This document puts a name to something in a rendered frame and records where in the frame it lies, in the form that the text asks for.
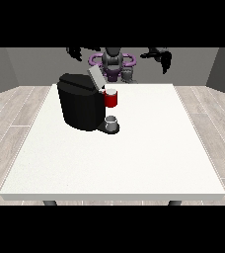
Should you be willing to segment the small grey coffee pod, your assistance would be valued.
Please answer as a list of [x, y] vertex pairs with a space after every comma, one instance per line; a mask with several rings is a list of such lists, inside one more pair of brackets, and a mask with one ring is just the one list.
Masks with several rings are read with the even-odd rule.
[[121, 80], [125, 83], [131, 83], [133, 76], [133, 68], [132, 67], [124, 67], [121, 70]]

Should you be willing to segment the red pod holder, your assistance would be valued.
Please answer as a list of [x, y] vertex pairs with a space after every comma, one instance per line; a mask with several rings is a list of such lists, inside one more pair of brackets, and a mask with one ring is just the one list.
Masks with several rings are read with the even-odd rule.
[[117, 105], [117, 91], [115, 89], [106, 89], [104, 97], [106, 107], [113, 108]]

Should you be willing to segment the pale grey machine lid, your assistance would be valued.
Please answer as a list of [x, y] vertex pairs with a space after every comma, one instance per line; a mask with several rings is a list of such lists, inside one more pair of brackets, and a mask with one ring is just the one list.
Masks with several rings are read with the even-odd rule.
[[96, 88], [98, 90], [101, 90], [105, 84], [106, 84], [106, 79], [104, 78], [100, 68], [98, 65], [94, 65], [88, 69], [88, 73], [90, 77], [92, 78]]

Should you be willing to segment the black coffee machine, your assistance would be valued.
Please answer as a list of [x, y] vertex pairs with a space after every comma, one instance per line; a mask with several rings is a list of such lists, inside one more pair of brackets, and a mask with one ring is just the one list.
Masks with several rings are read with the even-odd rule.
[[89, 75], [63, 74], [57, 83], [57, 90], [65, 122], [79, 130], [118, 133], [118, 123], [116, 130], [106, 130], [106, 89], [98, 90]]

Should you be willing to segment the grey robot trunk, purple rings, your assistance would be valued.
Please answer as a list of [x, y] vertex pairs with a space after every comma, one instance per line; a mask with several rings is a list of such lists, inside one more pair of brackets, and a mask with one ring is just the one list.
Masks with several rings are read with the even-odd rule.
[[122, 53], [119, 47], [107, 47], [103, 53], [92, 54], [88, 63], [90, 66], [98, 65], [102, 74], [109, 82], [116, 82], [121, 78], [121, 70], [124, 67], [134, 67], [136, 57], [129, 53]]

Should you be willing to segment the small grey cup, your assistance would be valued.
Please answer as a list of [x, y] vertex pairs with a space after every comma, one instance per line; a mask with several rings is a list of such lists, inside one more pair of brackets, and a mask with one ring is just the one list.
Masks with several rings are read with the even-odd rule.
[[106, 130], [114, 131], [117, 128], [117, 119], [115, 116], [107, 116], [105, 118]]

